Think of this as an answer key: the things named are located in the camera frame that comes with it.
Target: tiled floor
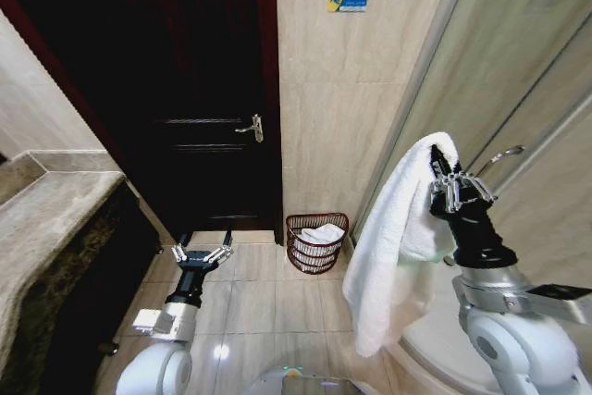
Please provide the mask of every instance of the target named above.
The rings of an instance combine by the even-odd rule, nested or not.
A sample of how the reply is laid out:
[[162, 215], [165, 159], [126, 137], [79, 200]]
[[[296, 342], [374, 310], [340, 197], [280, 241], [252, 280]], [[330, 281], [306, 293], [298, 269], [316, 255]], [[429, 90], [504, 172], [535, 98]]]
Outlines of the tiled floor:
[[[350, 313], [341, 294], [345, 254], [329, 272], [310, 276], [298, 271], [268, 234], [236, 234], [235, 254], [203, 286], [188, 394], [240, 394], [275, 365], [351, 377], [385, 395], [427, 394], [386, 354], [364, 359], [355, 353]], [[190, 248], [213, 250], [220, 236], [196, 233]], [[140, 308], [160, 308], [178, 277], [172, 254], [165, 250], [155, 258], [119, 329], [119, 353], [103, 362], [96, 393], [114, 393], [123, 368], [151, 343], [130, 323]]]

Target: metal handle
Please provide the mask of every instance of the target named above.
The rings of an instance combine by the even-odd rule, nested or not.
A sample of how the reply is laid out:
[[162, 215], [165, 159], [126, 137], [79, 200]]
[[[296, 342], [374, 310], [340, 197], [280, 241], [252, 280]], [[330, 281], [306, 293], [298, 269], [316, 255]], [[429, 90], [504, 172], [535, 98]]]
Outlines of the metal handle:
[[259, 143], [263, 142], [263, 126], [261, 124], [261, 117], [259, 115], [253, 115], [253, 124], [250, 127], [244, 129], [234, 129], [237, 133], [246, 133], [247, 131], [253, 130], [255, 132], [255, 140]]
[[487, 163], [481, 167], [481, 169], [477, 172], [475, 176], [481, 176], [483, 173], [488, 171], [491, 166], [493, 166], [496, 162], [499, 162], [501, 159], [504, 159], [508, 156], [512, 156], [513, 154], [520, 154], [524, 151], [526, 147], [523, 145], [514, 145], [513, 147], [508, 148], [507, 150], [497, 153], [491, 159], [487, 161]]

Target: door frame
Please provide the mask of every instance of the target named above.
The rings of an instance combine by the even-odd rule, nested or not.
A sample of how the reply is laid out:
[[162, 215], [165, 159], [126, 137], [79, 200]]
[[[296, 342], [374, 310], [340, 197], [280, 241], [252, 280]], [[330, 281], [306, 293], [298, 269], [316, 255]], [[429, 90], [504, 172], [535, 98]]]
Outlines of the door frame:
[[[283, 216], [283, 191], [282, 191], [282, 164], [281, 164], [281, 132], [279, 113], [279, 68], [278, 68], [278, 4], [277, 0], [257, 1], [257, 29], [259, 32], [259, 45], [261, 51], [261, 72], [263, 74], [263, 96], [265, 102], [265, 139], [268, 142], [269, 164], [272, 180], [267, 184], [271, 194], [273, 211], [273, 230], [275, 241], [283, 245], [284, 241], [284, 216]], [[96, 137], [111, 154], [113, 159], [125, 172], [129, 180], [135, 184], [148, 204], [154, 202], [154, 191], [143, 187], [142, 173], [125, 156], [124, 151], [97, 116], [93, 107], [86, 100], [82, 92], [76, 87], [68, 71], [60, 63], [59, 59], [45, 43], [41, 34], [36, 30], [27, 13], [20, 7], [17, 0], [0, 0], [0, 8], [17, 30], [20, 37], [37, 56], [43, 67], [54, 79], [65, 96], [80, 113], [92, 129]], [[165, 227], [173, 227], [162, 218]], [[171, 232], [176, 241], [179, 241], [181, 233]]]

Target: shower door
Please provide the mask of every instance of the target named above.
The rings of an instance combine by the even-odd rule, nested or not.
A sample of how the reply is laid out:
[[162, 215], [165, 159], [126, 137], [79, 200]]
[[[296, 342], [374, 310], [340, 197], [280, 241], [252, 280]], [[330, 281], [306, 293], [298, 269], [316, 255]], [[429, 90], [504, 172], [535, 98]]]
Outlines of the shower door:
[[[407, 115], [395, 129], [376, 196], [404, 153], [443, 130], [462, 166], [499, 194], [490, 211], [534, 282], [592, 287], [592, 0], [457, 0]], [[592, 369], [589, 327], [566, 325]]]

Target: robotic arm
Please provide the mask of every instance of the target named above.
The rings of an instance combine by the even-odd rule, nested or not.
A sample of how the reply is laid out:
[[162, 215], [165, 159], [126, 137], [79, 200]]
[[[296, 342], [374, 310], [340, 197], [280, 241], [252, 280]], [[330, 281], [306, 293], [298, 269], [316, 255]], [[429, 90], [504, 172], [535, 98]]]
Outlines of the robotic arm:
[[592, 395], [574, 344], [553, 318], [592, 321], [592, 290], [533, 286], [487, 215], [497, 199], [432, 147], [432, 215], [448, 222], [462, 274], [452, 284], [459, 321], [507, 395]]
[[188, 242], [186, 236], [172, 248], [182, 274], [163, 309], [141, 309], [133, 322], [136, 329], [161, 342], [141, 351], [125, 368], [117, 383], [117, 395], [182, 395], [189, 385], [189, 350], [195, 316], [202, 305], [205, 275], [216, 270], [233, 251], [230, 230], [222, 247], [213, 252], [186, 252]]

